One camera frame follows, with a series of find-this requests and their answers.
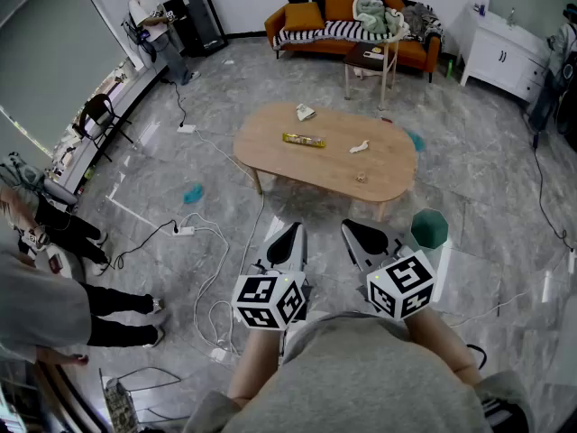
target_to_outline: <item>person's leg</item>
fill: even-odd
[[[35,219],[54,244],[94,263],[107,263],[102,249],[87,240],[87,236],[98,239],[100,231],[86,221],[58,210],[42,196]]]
[[[90,314],[108,316],[119,311],[136,311],[149,314],[154,310],[154,299],[151,295],[132,295],[115,289],[105,289],[80,283],[88,295]]]
[[[188,75],[187,63],[183,60],[182,56],[180,56],[179,51],[169,37],[169,33],[163,33],[155,41],[152,41],[151,44],[158,55],[168,64],[174,79],[182,83]]]
[[[159,339],[155,326],[125,326],[92,316],[92,332],[88,346],[143,346],[154,345]]]
[[[555,87],[554,75],[551,71],[547,72],[545,77],[545,84],[539,94],[539,98],[533,108],[533,112],[529,116],[529,123],[537,132],[543,131],[549,120],[549,115],[555,107],[556,101],[559,99],[558,89]]]

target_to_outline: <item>black chair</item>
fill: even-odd
[[[86,129],[88,118],[91,118],[94,121],[94,126],[90,131]],[[80,119],[78,120],[78,130],[82,136],[88,138],[92,143],[94,143],[96,148],[100,151],[98,145],[102,141],[100,138],[104,136],[106,139],[108,136],[106,132],[112,130],[119,124],[118,122],[114,123],[115,119],[122,120],[122,117],[114,113],[112,102],[108,95],[99,93],[84,105],[84,109],[82,110],[82,114],[80,114]],[[124,121],[128,124],[132,124],[129,120]],[[126,136],[120,127],[118,127],[118,132],[120,132],[120,134],[129,142],[134,144],[134,141]],[[102,153],[109,161],[112,161],[104,151],[102,151]]]

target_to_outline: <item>side table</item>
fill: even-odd
[[[344,99],[351,99],[351,92],[349,87],[349,67],[372,70],[376,72],[382,72],[382,84],[380,86],[380,103],[379,110],[382,111],[385,103],[385,88],[387,87],[387,73],[393,71],[393,80],[390,85],[391,88],[395,86],[395,72],[397,71],[397,56],[398,56],[398,40],[393,43],[394,56],[390,62],[385,62],[389,60],[389,45],[391,43],[385,42],[379,45],[374,43],[359,42],[354,45],[353,49],[350,50],[344,57]],[[379,54],[382,56],[381,59],[377,58],[367,58],[365,56],[366,52],[374,53],[373,49],[380,49]]]

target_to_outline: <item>small wooden table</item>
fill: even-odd
[[[390,87],[395,86],[395,73],[397,72],[397,57],[398,57],[398,40],[392,43],[393,45],[393,57],[389,62],[389,45],[391,43],[386,42],[384,46],[375,45],[374,43],[359,42],[353,46],[347,55],[344,57],[344,99],[351,98],[351,89],[349,87],[349,66],[361,69],[361,80],[362,80],[362,70],[372,70],[375,72],[382,72],[382,82],[380,84],[380,103],[379,110],[382,111],[385,108],[385,90],[387,89],[387,73],[393,71],[393,81]],[[383,55],[382,60],[375,58],[367,58],[364,56],[365,52],[372,52],[373,48],[379,48],[380,53],[375,53]]]
[[[305,122],[297,119],[296,104],[261,107],[234,139],[234,155],[251,168],[259,194],[256,170],[378,203],[381,220],[387,201],[403,194],[414,179],[417,153],[412,141],[388,122],[312,107],[316,116]],[[326,147],[285,143],[283,133],[318,136]],[[368,150],[349,153],[364,140],[369,140]],[[361,172],[365,182],[357,180]]]

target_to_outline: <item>striped blanket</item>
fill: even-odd
[[[325,9],[325,0],[289,0],[291,3],[299,2],[317,2],[321,7],[322,13]],[[430,23],[431,29],[427,31],[426,35],[438,35],[443,40],[443,27],[438,19]],[[324,29],[317,29],[314,31],[285,31],[284,28],[275,35],[273,40],[273,50],[281,50],[282,46],[287,43],[311,43],[317,40],[333,39],[333,40],[347,40],[347,41],[366,41],[368,43],[381,43],[391,38],[391,34],[387,33],[372,33],[365,31],[361,26],[361,21],[326,21]],[[416,40],[420,43],[426,43],[423,37],[416,33],[409,33],[403,40]]]

